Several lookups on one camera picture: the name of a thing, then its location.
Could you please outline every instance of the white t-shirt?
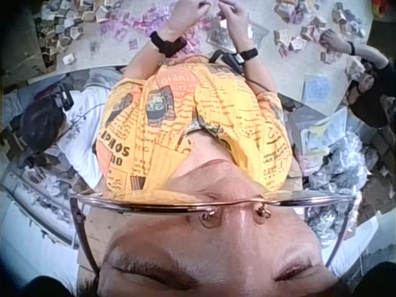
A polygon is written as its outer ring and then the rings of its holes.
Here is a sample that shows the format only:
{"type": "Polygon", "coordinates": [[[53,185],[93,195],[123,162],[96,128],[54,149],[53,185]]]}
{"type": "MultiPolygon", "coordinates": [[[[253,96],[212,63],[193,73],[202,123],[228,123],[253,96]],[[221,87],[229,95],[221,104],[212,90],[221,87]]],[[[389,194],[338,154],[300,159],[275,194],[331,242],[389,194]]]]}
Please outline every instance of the white t-shirt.
{"type": "Polygon", "coordinates": [[[67,125],[63,132],[75,124],[58,140],[58,147],[76,172],[93,189],[99,183],[102,173],[92,148],[110,90],[103,87],[87,87],[83,92],[70,93],[74,105],[65,112],[67,125]]]}

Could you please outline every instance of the man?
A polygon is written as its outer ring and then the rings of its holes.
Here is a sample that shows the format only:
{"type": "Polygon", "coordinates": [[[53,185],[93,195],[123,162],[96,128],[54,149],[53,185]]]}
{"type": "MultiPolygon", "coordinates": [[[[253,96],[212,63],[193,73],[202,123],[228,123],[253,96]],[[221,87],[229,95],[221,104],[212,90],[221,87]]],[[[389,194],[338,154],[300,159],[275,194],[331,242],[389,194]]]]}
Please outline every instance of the man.
{"type": "Polygon", "coordinates": [[[68,111],[50,97],[30,104],[21,117],[22,138],[29,149],[40,153],[58,146],[89,187],[99,191],[104,181],[93,145],[107,96],[120,78],[113,68],[90,70],[84,90],[70,92],[73,106],[68,111]]]}
{"type": "MultiPolygon", "coordinates": [[[[132,205],[186,196],[234,202],[282,186],[292,154],[275,82],[248,37],[248,13],[229,0],[218,6],[249,81],[200,56],[161,64],[210,8],[180,0],[106,103],[96,146],[112,192],[96,197],[132,205]],[[119,105],[121,112],[114,109],[119,105]]],[[[337,278],[324,266],[315,234],[293,209],[269,209],[268,220],[251,204],[205,218],[114,212],[125,224],[103,232],[113,236],[98,259],[92,296],[312,296],[330,290],[337,278]]]]}
{"type": "Polygon", "coordinates": [[[396,74],[389,60],[377,49],[346,41],[331,29],[322,34],[321,44],[329,50],[362,58],[369,75],[361,82],[352,82],[347,102],[355,116],[368,126],[382,128],[388,125],[381,100],[396,96],[396,74]]]}

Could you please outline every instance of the eyebrow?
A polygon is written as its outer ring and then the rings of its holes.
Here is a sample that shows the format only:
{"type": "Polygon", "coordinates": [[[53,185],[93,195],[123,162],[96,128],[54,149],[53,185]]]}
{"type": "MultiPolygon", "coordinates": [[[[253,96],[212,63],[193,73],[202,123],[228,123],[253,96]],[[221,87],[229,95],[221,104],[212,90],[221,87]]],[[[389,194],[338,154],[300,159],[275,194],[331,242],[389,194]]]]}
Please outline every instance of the eyebrow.
{"type": "Polygon", "coordinates": [[[161,265],[148,258],[139,258],[120,249],[105,257],[103,263],[122,273],[151,278],[176,290],[189,290],[197,286],[197,280],[172,259],[170,266],[161,265]]]}

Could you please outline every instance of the yellow shirt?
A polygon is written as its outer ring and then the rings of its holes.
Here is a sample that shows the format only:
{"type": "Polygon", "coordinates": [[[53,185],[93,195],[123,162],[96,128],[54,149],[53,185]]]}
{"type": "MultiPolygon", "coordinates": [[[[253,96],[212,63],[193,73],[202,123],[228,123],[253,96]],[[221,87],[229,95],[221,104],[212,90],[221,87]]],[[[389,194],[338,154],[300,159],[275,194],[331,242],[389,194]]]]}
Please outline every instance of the yellow shirt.
{"type": "Polygon", "coordinates": [[[292,154],[280,100],[270,92],[256,97],[227,66],[205,61],[172,60],[147,80],[115,86],[96,144],[112,191],[161,188],[191,151],[185,132],[194,119],[253,180],[270,191],[282,186],[292,154]]]}

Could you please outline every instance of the glasses frame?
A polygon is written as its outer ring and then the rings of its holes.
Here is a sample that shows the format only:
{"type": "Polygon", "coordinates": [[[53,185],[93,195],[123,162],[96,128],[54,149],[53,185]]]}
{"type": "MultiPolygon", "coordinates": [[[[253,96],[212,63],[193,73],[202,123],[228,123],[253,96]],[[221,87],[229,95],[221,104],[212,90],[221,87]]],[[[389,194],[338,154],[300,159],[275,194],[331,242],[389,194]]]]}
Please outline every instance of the glasses frame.
{"type": "Polygon", "coordinates": [[[267,200],[264,198],[265,194],[262,196],[255,196],[250,199],[240,199],[228,202],[198,202],[198,203],[177,203],[177,204],[146,204],[146,203],[135,203],[135,202],[125,202],[116,201],[109,199],[101,199],[96,197],[84,197],[84,196],[71,196],[69,199],[71,212],[73,216],[73,222],[76,228],[77,235],[80,239],[80,245],[87,257],[88,263],[90,264],[93,272],[96,276],[99,276],[100,268],[93,258],[92,250],[90,249],[87,234],[85,232],[85,220],[86,216],[79,208],[78,202],[83,204],[88,204],[93,207],[98,207],[101,209],[108,209],[117,212],[130,212],[130,213],[145,213],[151,215],[212,215],[221,207],[231,207],[240,204],[252,204],[261,203],[262,207],[259,210],[259,215],[264,217],[269,217],[270,213],[266,211],[265,206],[277,206],[277,207],[320,207],[336,204],[339,202],[349,202],[348,207],[345,211],[345,219],[341,227],[340,234],[337,238],[335,246],[332,253],[329,256],[325,266],[329,267],[335,254],[337,253],[341,242],[345,237],[347,231],[348,222],[350,221],[350,214],[353,209],[353,203],[355,201],[354,196],[337,194],[335,199],[335,194],[328,193],[327,196],[322,197],[312,197],[303,199],[290,199],[290,200],[267,200]]]}

